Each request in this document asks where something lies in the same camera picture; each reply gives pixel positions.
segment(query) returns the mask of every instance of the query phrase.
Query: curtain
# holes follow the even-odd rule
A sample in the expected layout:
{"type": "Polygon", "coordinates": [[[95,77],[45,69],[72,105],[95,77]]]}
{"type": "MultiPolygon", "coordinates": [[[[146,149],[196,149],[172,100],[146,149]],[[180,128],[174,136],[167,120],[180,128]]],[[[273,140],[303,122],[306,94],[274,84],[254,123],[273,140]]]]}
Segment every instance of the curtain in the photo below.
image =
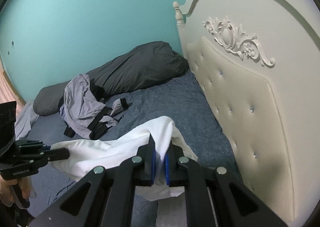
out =
{"type": "Polygon", "coordinates": [[[17,102],[16,115],[18,115],[26,103],[13,87],[6,71],[4,70],[0,57],[0,103],[14,100],[17,102]]]}

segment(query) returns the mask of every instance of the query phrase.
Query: headboard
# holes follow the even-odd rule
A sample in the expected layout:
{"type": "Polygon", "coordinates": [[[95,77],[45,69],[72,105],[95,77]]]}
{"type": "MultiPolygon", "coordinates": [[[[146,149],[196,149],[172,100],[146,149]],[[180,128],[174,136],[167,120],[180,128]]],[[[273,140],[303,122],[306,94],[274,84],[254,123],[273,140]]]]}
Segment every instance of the headboard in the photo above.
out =
{"type": "Polygon", "coordinates": [[[303,226],[320,199],[319,10],[312,0],[173,8],[184,57],[244,184],[290,227],[303,226]]]}

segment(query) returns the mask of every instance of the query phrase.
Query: pillow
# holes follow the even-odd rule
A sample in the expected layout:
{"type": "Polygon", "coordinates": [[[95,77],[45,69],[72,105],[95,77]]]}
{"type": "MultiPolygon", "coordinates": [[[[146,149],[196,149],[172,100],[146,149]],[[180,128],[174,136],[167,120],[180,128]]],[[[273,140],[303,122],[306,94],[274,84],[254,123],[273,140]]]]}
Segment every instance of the pillow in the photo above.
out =
{"type": "MultiPolygon", "coordinates": [[[[104,97],[159,84],[188,70],[188,62],[166,42],[157,41],[137,46],[130,52],[87,72],[90,81],[104,89],[104,97]]],[[[37,95],[33,109],[49,116],[59,111],[59,100],[68,81],[45,87],[37,95]]]]}

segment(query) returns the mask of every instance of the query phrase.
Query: mattress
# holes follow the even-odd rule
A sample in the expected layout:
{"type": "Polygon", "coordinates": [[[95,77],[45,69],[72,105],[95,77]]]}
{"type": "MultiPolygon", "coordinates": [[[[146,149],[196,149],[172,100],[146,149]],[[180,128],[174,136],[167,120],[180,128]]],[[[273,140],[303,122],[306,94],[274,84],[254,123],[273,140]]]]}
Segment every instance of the mattress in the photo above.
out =
{"type": "MultiPolygon", "coordinates": [[[[111,97],[106,105],[112,106],[117,98],[125,97],[129,109],[118,115],[124,115],[119,124],[110,128],[101,137],[102,141],[115,140],[136,126],[160,116],[171,117],[180,130],[185,142],[199,157],[202,166],[224,166],[237,178],[241,178],[228,139],[215,119],[206,98],[190,72],[173,78],[160,85],[136,90],[111,97]]],[[[66,125],[58,113],[39,117],[31,129],[28,139],[40,140],[52,145],[61,141],[81,139],[75,135],[69,138],[63,135],[66,125]]],[[[39,215],[74,183],[67,175],[47,165],[32,176],[37,198],[30,199],[28,211],[39,215]]],[[[132,226],[156,226],[157,201],[149,202],[136,195],[132,212],[132,226]]]]}

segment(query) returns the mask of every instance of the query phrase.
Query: human hand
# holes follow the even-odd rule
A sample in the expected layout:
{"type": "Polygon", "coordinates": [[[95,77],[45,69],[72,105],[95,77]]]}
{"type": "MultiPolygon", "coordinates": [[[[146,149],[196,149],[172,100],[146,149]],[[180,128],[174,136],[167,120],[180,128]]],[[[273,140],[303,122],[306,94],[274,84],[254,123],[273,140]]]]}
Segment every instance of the human hand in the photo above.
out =
{"type": "Polygon", "coordinates": [[[31,179],[30,177],[24,177],[20,179],[14,179],[14,180],[3,180],[0,176],[0,200],[1,202],[10,207],[12,203],[14,203],[13,195],[10,191],[11,185],[19,184],[19,187],[21,189],[22,197],[24,199],[28,199],[31,192],[31,179]]]}

